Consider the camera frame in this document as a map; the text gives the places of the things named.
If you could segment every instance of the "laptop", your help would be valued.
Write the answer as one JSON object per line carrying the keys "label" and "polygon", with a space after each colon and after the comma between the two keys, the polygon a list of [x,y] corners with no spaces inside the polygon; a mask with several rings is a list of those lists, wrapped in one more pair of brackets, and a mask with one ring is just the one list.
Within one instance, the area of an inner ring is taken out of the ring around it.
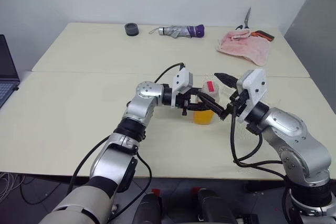
{"label": "laptop", "polygon": [[14,66],[5,36],[0,34],[0,108],[11,94],[18,90],[19,83],[19,75]]}

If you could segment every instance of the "cable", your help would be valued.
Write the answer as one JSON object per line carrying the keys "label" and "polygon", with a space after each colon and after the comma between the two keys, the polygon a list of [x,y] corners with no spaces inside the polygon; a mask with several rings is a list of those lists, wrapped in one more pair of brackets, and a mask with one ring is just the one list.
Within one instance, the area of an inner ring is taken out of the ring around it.
{"label": "cable", "polygon": [[71,193],[72,188],[75,184],[77,175],[79,173],[79,170],[82,168],[83,164],[86,162],[86,160],[88,160],[88,158],[91,156],[91,154],[100,146],[102,145],[107,139],[109,139],[110,136],[105,137],[102,141],[100,141],[98,144],[96,144],[89,152],[88,154],[85,155],[85,157],[82,159],[82,161],[79,163],[79,165],[77,166],[74,174],[71,177],[71,180],[69,182],[69,187],[68,187],[68,191],[67,191],[67,195],[69,193]]}
{"label": "cable", "polygon": [[244,161],[244,160],[252,157],[254,154],[257,153],[257,151],[260,149],[260,147],[262,145],[262,139],[263,139],[263,135],[261,133],[258,136],[259,136],[259,142],[258,142],[257,146],[249,154],[245,155],[244,157],[238,158],[238,161]]}
{"label": "cable", "polygon": [[31,181],[29,181],[29,182],[27,182],[27,183],[25,183],[24,180],[23,180],[22,184],[24,184],[24,185],[28,185],[28,184],[30,184],[31,182],[33,182],[34,180],[35,180],[35,178],[33,178]]}
{"label": "cable", "polygon": [[137,153],[136,155],[138,157],[138,159],[147,167],[148,169],[148,172],[149,172],[149,178],[148,178],[148,182],[147,182],[147,185],[145,186],[145,188],[131,201],[129,202],[123,209],[121,209],[119,212],[117,212],[116,214],[114,215],[111,215],[110,218],[109,218],[109,221],[108,223],[110,223],[112,220],[114,220],[116,217],[118,217],[119,215],[121,215],[123,212],[125,212],[134,202],[136,202],[137,199],[139,199],[141,197],[141,195],[143,195],[146,190],[148,189],[151,181],[152,181],[152,170],[151,168],[149,167],[149,165],[146,163],[145,160],[142,159],[142,157],[140,156],[139,153]]}
{"label": "cable", "polygon": [[171,66],[168,67],[166,70],[164,70],[164,71],[162,72],[162,74],[159,75],[159,77],[157,77],[157,79],[154,81],[154,83],[157,83],[157,81],[159,81],[159,80],[161,79],[161,77],[162,77],[165,73],[167,73],[169,70],[171,70],[172,68],[175,68],[175,67],[177,67],[177,66],[180,66],[180,70],[181,70],[182,68],[185,67],[185,65],[184,65],[183,62],[180,62],[180,63],[176,63],[176,64],[174,64],[174,65],[171,65]]}
{"label": "cable", "polygon": [[37,201],[37,202],[29,202],[25,196],[23,195],[23,190],[22,190],[22,185],[20,185],[20,194],[21,194],[21,197],[23,199],[23,201],[29,205],[37,205],[37,204],[40,204],[42,203],[43,201],[45,201],[47,198],[50,197],[50,195],[61,185],[62,183],[59,183],[50,193],[47,194],[46,197],[44,197],[43,199]]}
{"label": "cable", "polygon": [[282,211],[284,212],[283,215],[285,216],[287,223],[291,224],[291,220],[288,216],[287,209],[286,209],[286,199],[287,199],[288,191],[289,191],[289,187],[286,186],[282,194],[281,206],[282,206]]}
{"label": "cable", "polygon": [[18,179],[17,174],[13,176],[13,174],[11,173],[0,173],[0,179],[6,181],[5,188],[0,193],[0,203],[2,203],[13,190],[18,188],[22,184],[23,179],[16,186],[15,184]]}
{"label": "cable", "polygon": [[280,173],[278,173],[278,172],[276,172],[274,170],[263,168],[263,167],[259,167],[259,165],[266,165],[266,164],[282,164],[281,161],[270,160],[270,161],[256,162],[256,163],[252,163],[252,164],[245,164],[245,163],[241,163],[239,161],[239,159],[237,158],[236,149],[235,149],[236,113],[237,113],[237,108],[235,106],[233,106],[233,112],[232,112],[232,117],[231,117],[230,145],[231,145],[231,152],[232,152],[232,157],[234,159],[234,163],[236,163],[239,167],[244,167],[244,168],[245,167],[251,167],[251,168],[254,168],[254,169],[258,169],[258,170],[263,170],[265,172],[269,172],[269,173],[275,174],[275,175],[281,177],[282,179],[284,179],[284,175],[282,175],[282,174],[280,174]]}

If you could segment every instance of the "laptop keyboard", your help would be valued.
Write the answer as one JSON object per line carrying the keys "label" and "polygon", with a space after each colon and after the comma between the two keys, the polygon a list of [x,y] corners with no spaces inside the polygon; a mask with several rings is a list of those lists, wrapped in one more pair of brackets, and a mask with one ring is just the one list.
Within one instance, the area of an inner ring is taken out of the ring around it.
{"label": "laptop keyboard", "polygon": [[0,100],[7,94],[13,87],[13,83],[0,83]]}

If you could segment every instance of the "black cable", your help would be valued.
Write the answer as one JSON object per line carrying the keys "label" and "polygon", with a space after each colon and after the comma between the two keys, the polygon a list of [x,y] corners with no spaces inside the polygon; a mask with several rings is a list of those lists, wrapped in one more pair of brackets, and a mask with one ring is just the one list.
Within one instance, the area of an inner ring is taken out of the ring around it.
{"label": "black cable", "polygon": [[67,195],[69,193],[71,193],[72,188],[75,184],[77,175],[79,173],[79,170],[82,168],[83,164],[86,162],[86,160],[91,156],[91,154],[100,146],[102,145],[107,139],[109,139],[110,136],[105,137],[102,141],[100,141],[98,144],[96,144],[89,152],[88,154],[86,154],[86,156],[82,159],[82,161],[79,163],[79,165],[77,166],[74,174],[71,177],[70,183],[69,183],[69,187],[68,187],[68,191],[67,191]]}
{"label": "black cable", "polygon": [[168,67],[166,70],[164,70],[164,71],[162,72],[162,74],[159,75],[159,77],[157,77],[157,79],[154,81],[154,83],[157,83],[157,81],[159,81],[159,80],[161,79],[161,77],[162,77],[165,73],[167,73],[169,70],[171,70],[172,68],[175,68],[175,67],[177,67],[177,66],[180,66],[180,69],[182,69],[182,68],[185,67],[185,65],[184,65],[183,62],[180,62],[180,63],[176,63],[176,64],[174,64],[174,65],[171,65],[171,66]]}
{"label": "black cable", "polygon": [[22,190],[22,184],[20,185],[20,194],[21,194],[21,197],[23,199],[23,201],[29,205],[37,205],[37,204],[40,204],[42,203],[43,201],[45,201],[47,198],[50,197],[50,195],[61,185],[62,183],[59,183],[50,193],[48,193],[48,195],[46,197],[44,197],[43,199],[37,201],[37,202],[30,202],[26,199],[26,197],[23,195],[23,190]]}
{"label": "black cable", "polygon": [[263,135],[260,133],[259,134],[259,142],[257,144],[257,146],[253,149],[253,151],[251,151],[249,154],[245,155],[244,157],[238,158],[239,161],[244,161],[250,157],[252,157],[254,154],[257,153],[257,151],[260,149],[261,145],[262,145],[262,139],[263,139]]}
{"label": "black cable", "polygon": [[236,126],[236,115],[237,115],[236,113],[237,113],[237,108],[235,106],[233,106],[233,112],[232,112],[232,117],[231,117],[230,145],[231,145],[231,152],[232,152],[232,157],[234,159],[234,163],[236,163],[239,167],[244,167],[244,168],[245,167],[250,167],[250,168],[254,168],[254,169],[258,169],[258,170],[263,170],[265,172],[275,174],[275,175],[277,175],[277,176],[279,176],[283,179],[284,175],[282,175],[282,174],[280,174],[280,173],[278,173],[274,170],[271,170],[271,169],[259,167],[259,165],[266,165],[266,164],[282,164],[281,161],[270,160],[270,161],[256,162],[256,163],[252,163],[252,164],[245,164],[245,163],[241,163],[239,161],[239,159],[237,158],[236,149],[235,149],[235,126]]}
{"label": "black cable", "polygon": [[282,211],[284,212],[283,215],[285,216],[285,219],[286,219],[287,223],[291,224],[291,221],[290,221],[290,218],[288,216],[287,209],[286,209],[286,199],[287,199],[288,191],[289,191],[289,187],[286,186],[284,191],[283,191],[283,194],[282,194],[281,206],[282,206]]}
{"label": "black cable", "polygon": [[147,185],[145,186],[145,188],[131,201],[127,204],[127,206],[125,206],[123,209],[121,209],[119,212],[117,212],[114,215],[111,215],[109,218],[108,223],[110,223],[112,220],[114,220],[116,217],[118,217],[119,215],[121,215],[123,212],[125,212],[134,202],[136,202],[137,199],[139,199],[141,197],[141,195],[143,195],[146,190],[148,189],[151,181],[152,181],[152,170],[149,167],[149,165],[145,162],[145,160],[142,159],[142,157],[139,155],[139,153],[137,153],[136,155],[138,157],[138,159],[147,167],[148,172],[149,172],[149,179],[147,182]]}
{"label": "black cable", "polygon": [[26,183],[25,183],[25,181],[23,181],[22,184],[24,184],[24,185],[28,185],[28,184],[30,184],[31,182],[33,182],[34,180],[35,180],[35,178],[32,178],[31,181],[26,182]]}

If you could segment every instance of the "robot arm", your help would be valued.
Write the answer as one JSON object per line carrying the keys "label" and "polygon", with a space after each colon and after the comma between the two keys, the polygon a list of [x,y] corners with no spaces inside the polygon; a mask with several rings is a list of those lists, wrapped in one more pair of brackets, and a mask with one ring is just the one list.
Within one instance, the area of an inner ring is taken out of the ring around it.
{"label": "robot arm", "polygon": [[297,223],[336,223],[336,200],[330,189],[328,171],[330,154],[308,132],[302,119],[278,108],[270,109],[260,102],[266,93],[263,70],[247,72],[239,80],[226,74],[215,75],[224,84],[237,89],[230,98],[226,114],[232,113],[235,106],[238,121],[246,121],[246,129],[252,133],[262,133],[278,153],[295,206],[294,212],[290,212],[292,219]]}
{"label": "robot arm", "polygon": [[[211,109],[222,120],[232,114],[235,106],[238,121],[246,121],[247,129],[255,134],[261,132],[280,156],[297,209],[293,216],[299,216],[304,223],[336,223],[332,222],[336,200],[330,191],[329,152],[297,116],[260,102],[267,90],[263,71],[249,71],[239,80],[227,74],[215,76],[237,89],[226,109],[199,88],[192,88],[192,74],[185,68],[174,77],[172,88],[154,82],[140,83],[121,122],[95,159],[89,182],[73,190],[40,223],[106,223],[115,193],[127,190],[131,183],[138,162],[134,155],[145,138],[154,108],[161,105],[182,108],[183,115],[186,110]],[[191,95],[196,94],[202,103],[190,102]]]}
{"label": "robot arm", "polygon": [[192,74],[185,68],[174,77],[173,88],[151,81],[141,82],[127,104],[121,122],[96,157],[89,182],[73,190],[40,223],[106,223],[115,193],[127,190],[133,179],[140,142],[156,106],[184,106],[185,94],[192,86]]}

